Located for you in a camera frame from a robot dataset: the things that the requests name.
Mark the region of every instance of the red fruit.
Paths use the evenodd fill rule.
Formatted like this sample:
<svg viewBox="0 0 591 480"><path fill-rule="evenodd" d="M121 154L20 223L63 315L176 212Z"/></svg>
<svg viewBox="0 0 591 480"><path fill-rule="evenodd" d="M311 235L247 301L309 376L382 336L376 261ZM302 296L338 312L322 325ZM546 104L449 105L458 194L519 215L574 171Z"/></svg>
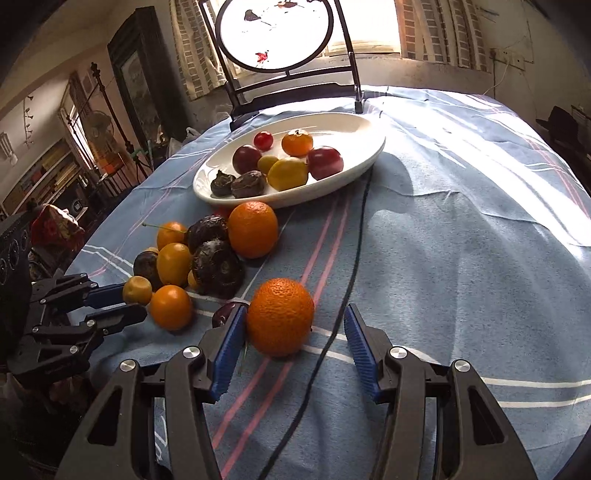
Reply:
<svg viewBox="0 0 591 480"><path fill-rule="evenodd" d="M317 147L308 152L308 170L315 180L339 173L344 166L343 157L335 148Z"/></svg>
<svg viewBox="0 0 591 480"><path fill-rule="evenodd" d="M247 171L256 170L259 158L262 157L258 148L252 145L243 145L239 147L232 157L232 165L240 175Z"/></svg>
<svg viewBox="0 0 591 480"><path fill-rule="evenodd" d="M259 132L255 135L253 143L260 151L266 152L273 146L273 135L269 132Z"/></svg>

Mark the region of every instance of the oval plate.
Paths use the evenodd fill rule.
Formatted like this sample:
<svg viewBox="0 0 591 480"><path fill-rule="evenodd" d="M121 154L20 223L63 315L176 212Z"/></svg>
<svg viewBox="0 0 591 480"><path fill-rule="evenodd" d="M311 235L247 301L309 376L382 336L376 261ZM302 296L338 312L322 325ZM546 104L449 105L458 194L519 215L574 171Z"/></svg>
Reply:
<svg viewBox="0 0 591 480"><path fill-rule="evenodd" d="M281 148L281 139L290 130L303 128L314 138L314 146L336 148L343 157L343 171L323 180L315 180L310 175L308 183L295 189L278 192L270 185L263 195L236 199L216 197L211 190L211 182L217 171L238 177L232 166L232 156L238 147L252 145L255 135L263 130L272 133L273 147L264 155L286 158ZM384 148L386 136L366 117L352 113L311 113L279 120L258 128L225 145L209 157L199 168L193 179L193 191L206 202L223 207L235 207L250 200L264 202L273 208L288 207L322 197L344 187L357 179L371 165Z"/></svg>

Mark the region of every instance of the tablecloth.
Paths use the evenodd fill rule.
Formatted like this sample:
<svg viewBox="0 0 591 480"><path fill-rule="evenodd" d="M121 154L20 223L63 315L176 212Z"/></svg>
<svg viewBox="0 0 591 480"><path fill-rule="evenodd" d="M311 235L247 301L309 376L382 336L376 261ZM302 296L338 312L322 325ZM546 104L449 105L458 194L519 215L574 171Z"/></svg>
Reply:
<svg viewBox="0 0 591 480"><path fill-rule="evenodd" d="M365 86L363 114L387 133L366 206L361 264L351 301L368 325L423 359L469 360L550 480L591 423L591 199L568 165L523 120L475 95ZM230 133L228 121L167 160L104 221L69 273L100 285L132 275L155 231L142 221L190 225L212 208L191 183L208 155L250 129L312 112L353 112L349 98L261 112ZM299 407L351 275L365 178L312 202L277 211L281 237L249 262L238 296L275 277L301 281L316 304L313 331L295 362L254 349L207 421L222 476L256 478ZM191 292L197 319L182 335L148 318L92 357L93 382L118 364L166 361L211 328L219 302ZM74 313L74 322L87 313ZM155 419L167 464L164 406ZM434 406L426 452L433 454ZM310 405L269 478L367 478L385 408L363 394L343 332L330 348ZM428 468L423 477L430 478Z"/></svg>

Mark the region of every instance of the cherry tomato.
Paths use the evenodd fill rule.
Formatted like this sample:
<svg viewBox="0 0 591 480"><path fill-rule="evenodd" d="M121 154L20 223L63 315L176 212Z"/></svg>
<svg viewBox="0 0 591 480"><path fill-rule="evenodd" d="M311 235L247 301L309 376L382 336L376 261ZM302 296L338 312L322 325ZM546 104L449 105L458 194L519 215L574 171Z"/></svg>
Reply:
<svg viewBox="0 0 591 480"><path fill-rule="evenodd" d="M273 146L273 135L269 132L259 132L255 135L253 143L260 151L266 152Z"/></svg>
<svg viewBox="0 0 591 480"><path fill-rule="evenodd" d="M292 130L281 140L283 151L292 157L305 157L314 147L314 140L306 130Z"/></svg>

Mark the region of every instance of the metal screw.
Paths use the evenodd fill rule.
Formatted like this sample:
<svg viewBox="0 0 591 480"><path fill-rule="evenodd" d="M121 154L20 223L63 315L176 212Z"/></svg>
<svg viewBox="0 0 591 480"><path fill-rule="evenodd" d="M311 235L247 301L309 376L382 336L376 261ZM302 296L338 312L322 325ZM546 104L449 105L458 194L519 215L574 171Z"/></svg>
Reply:
<svg viewBox="0 0 591 480"><path fill-rule="evenodd" d="M470 370L470 364L465 360L456 360L453 366L456 367L456 370L459 372L467 372Z"/></svg>
<svg viewBox="0 0 591 480"><path fill-rule="evenodd" d="M393 356L394 358L404 358L407 355L408 352L401 346L395 346L390 349L390 356Z"/></svg>
<svg viewBox="0 0 591 480"><path fill-rule="evenodd" d="M119 368L124 372L131 372L135 368L135 365L136 363L134 360L123 360Z"/></svg>
<svg viewBox="0 0 591 480"><path fill-rule="evenodd" d="M201 355L201 350L196 346L188 346L183 350L183 357L185 358L195 358L199 355Z"/></svg>

